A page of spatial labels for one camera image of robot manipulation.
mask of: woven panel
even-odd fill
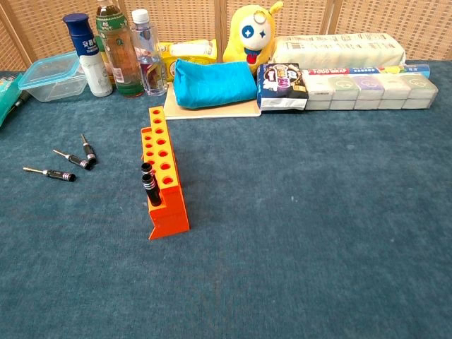
[[[27,67],[19,51],[10,38],[4,24],[0,21],[0,71],[24,71]]]
[[[215,39],[213,0],[124,0],[129,21],[134,9],[149,11],[162,42]]]
[[[276,0],[227,0],[227,35],[230,33],[234,12],[249,4],[258,4],[267,10]],[[320,34],[326,0],[284,1],[284,7],[275,15],[276,35]]]
[[[452,46],[452,0],[343,0],[335,32],[386,32],[407,59],[442,60]]]
[[[95,29],[95,0],[7,0],[38,59],[74,50],[63,17],[86,13]]]

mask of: plush toy tongue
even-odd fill
[[[256,60],[257,54],[250,53],[246,55],[246,62],[248,62],[248,64],[254,65],[256,63]]]

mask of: hole in tool holder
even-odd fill
[[[163,178],[163,184],[171,184],[173,182],[171,177]]]

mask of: plastic food container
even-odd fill
[[[27,90],[39,101],[52,101],[79,95],[86,86],[76,52],[59,54],[33,63],[18,87]]]

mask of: plush toy eye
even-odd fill
[[[254,28],[251,25],[246,25],[245,27],[242,28],[242,35],[243,37],[245,37],[246,39],[248,39],[249,37],[252,37],[254,34]]]

